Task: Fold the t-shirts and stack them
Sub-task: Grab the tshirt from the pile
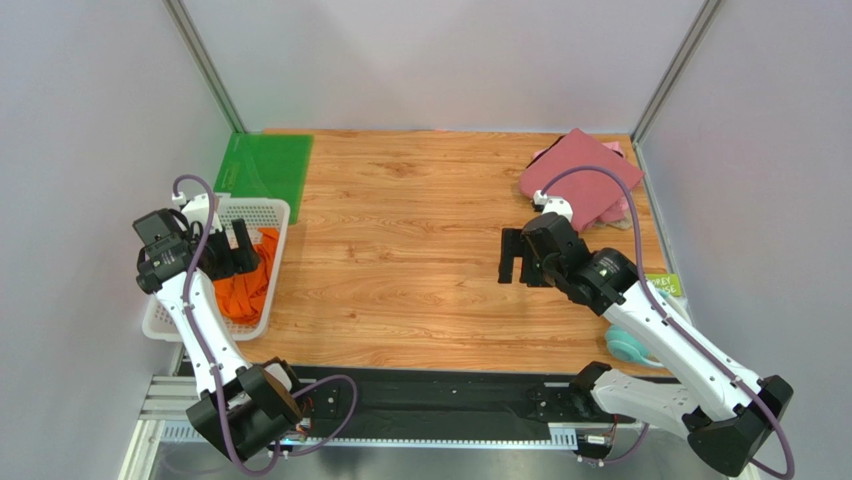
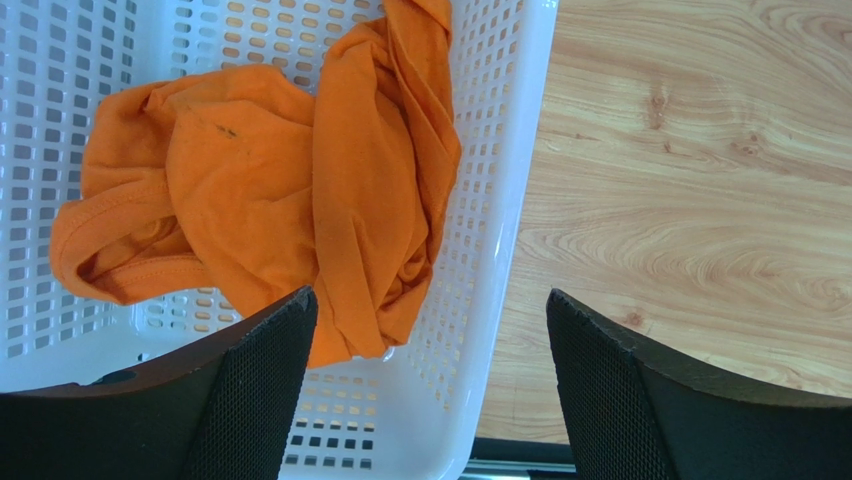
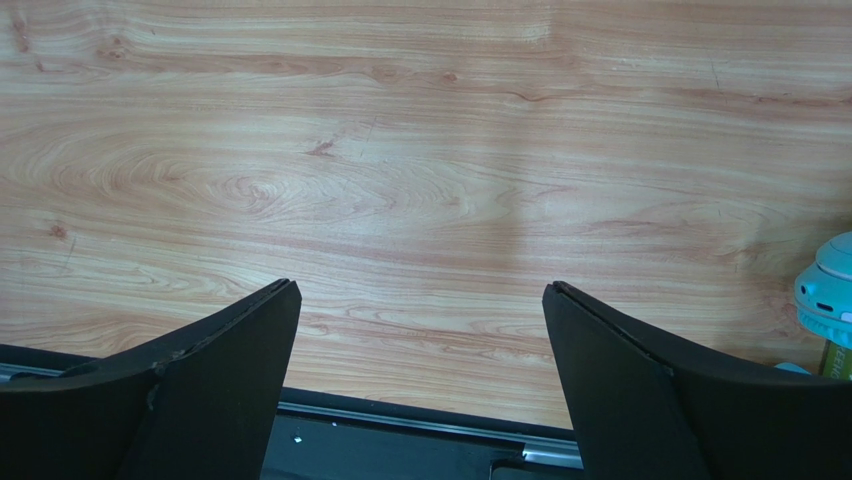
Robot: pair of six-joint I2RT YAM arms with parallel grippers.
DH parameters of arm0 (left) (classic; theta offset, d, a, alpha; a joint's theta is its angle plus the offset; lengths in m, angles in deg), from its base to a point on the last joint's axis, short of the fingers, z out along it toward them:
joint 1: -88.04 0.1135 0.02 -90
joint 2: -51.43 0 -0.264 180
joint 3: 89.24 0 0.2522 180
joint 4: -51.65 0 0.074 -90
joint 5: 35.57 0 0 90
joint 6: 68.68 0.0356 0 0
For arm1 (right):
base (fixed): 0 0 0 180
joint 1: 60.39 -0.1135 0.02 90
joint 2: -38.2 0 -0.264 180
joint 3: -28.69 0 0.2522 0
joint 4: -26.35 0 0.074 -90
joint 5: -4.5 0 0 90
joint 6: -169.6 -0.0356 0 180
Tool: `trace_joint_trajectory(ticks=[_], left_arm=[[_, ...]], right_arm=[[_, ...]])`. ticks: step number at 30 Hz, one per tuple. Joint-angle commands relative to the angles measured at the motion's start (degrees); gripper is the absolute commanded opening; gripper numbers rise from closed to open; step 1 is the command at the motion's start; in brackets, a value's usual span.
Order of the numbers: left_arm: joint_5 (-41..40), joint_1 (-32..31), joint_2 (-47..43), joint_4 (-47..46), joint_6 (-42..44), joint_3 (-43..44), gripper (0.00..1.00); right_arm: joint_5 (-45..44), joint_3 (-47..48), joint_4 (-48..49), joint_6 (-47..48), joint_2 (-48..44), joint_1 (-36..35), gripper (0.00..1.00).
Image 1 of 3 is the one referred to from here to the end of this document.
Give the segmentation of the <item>orange t shirt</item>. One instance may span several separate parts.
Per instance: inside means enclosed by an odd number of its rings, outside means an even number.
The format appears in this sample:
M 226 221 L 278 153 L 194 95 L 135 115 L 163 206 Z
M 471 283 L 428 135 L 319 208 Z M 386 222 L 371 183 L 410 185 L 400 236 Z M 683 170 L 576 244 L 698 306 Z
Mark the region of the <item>orange t shirt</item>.
M 222 315 L 238 325 L 259 322 L 269 290 L 280 233 L 261 228 L 261 241 L 254 245 L 259 255 L 256 270 L 213 282 L 217 305 Z

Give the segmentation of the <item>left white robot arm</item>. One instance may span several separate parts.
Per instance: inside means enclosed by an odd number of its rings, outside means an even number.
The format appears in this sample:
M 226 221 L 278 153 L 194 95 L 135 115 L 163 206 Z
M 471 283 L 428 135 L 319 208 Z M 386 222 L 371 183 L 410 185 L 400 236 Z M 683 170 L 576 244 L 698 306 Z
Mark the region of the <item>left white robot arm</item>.
M 303 419 L 292 395 L 301 383 L 277 357 L 248 361 L 226 326 L 214 281 L 259 266 L 246 223 L 235 219 L 231 235 L 205 233 L 201 220 L 160 209 L 133 223 L 143 246 L 136 282 L 166 310 L 193 364 L 198 401 L 187 411 L 195 430 L 233 462 L 245 462 L 281 440 Z

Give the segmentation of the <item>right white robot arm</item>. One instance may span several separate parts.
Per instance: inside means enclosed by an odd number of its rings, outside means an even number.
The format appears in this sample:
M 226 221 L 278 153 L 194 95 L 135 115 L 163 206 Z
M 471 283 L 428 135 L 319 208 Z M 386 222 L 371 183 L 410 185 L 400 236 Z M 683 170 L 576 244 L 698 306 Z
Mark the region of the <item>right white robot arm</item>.
M 725 354 L 672 307 L 620 251 L 592 251 L 570 221 L 543 213 L 501 232 L 498 280 L 511 282 L 515 259 L 521 283 L 554 287 L 574 304 L 606 319 L 644 345 L 678 380 L 663 385 L 589 363 L 572 385 L 600 410 L 632 417 L 687 441 L 709 467 L 740 475 L 771 435 L 790 449 L 780 421 L 793 387 L 760 376 Z

